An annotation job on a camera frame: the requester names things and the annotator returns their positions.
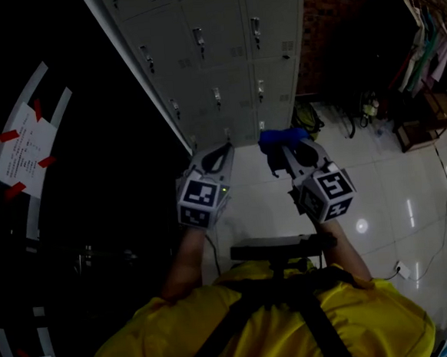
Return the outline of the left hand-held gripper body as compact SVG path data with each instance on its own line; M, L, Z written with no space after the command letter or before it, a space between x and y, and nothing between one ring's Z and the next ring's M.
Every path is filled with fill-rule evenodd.
M177 190L180 224L203 230L214 227L230 197L234 155L229 142L195 153Z

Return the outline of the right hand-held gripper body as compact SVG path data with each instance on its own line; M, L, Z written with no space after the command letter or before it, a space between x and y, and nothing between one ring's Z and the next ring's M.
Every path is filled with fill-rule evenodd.
M348 211L356 188L321 145L303 138L296 148L283 146L282 152L292 178L290 196L300 214L325 223Z

